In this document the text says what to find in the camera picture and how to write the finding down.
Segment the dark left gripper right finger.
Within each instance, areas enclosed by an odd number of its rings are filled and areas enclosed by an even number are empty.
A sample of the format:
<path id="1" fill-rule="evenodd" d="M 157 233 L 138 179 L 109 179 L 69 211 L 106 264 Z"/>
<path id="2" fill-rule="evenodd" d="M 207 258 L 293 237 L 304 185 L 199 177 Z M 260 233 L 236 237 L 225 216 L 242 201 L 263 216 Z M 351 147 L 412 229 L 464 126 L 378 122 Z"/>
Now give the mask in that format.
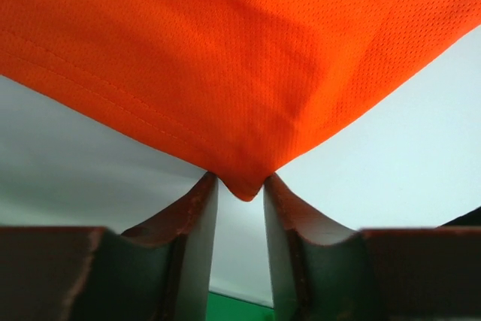
<path id="1" fill-rule="evenodd" d="M 277 175 L 264 207 L 276 319 L 480 318 L 480 227 L 355 231 Z"/>

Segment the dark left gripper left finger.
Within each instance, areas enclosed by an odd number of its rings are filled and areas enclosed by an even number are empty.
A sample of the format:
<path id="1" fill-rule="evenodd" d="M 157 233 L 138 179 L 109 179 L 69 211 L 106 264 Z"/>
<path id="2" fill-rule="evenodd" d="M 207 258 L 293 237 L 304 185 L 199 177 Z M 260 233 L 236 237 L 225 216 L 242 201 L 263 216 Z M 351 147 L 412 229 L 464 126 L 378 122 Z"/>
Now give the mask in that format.
<path id="1" fill-rule="evenodd" d="M 218 180 L 117 234 L 101 226 L 4 226 L 3 320 L 203 320 Z"/>

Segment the orange t shirt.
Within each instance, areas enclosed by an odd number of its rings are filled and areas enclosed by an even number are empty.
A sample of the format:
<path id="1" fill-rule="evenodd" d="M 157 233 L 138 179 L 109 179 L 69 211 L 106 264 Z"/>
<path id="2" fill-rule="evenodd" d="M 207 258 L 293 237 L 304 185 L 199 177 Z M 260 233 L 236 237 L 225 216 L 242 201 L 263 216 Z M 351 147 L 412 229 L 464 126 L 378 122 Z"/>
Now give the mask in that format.
<path id="1" fill-rule="evenodd" d="M 249 201 L 480 24 L 480 0 L 1 0 L 1 72 Z"/>

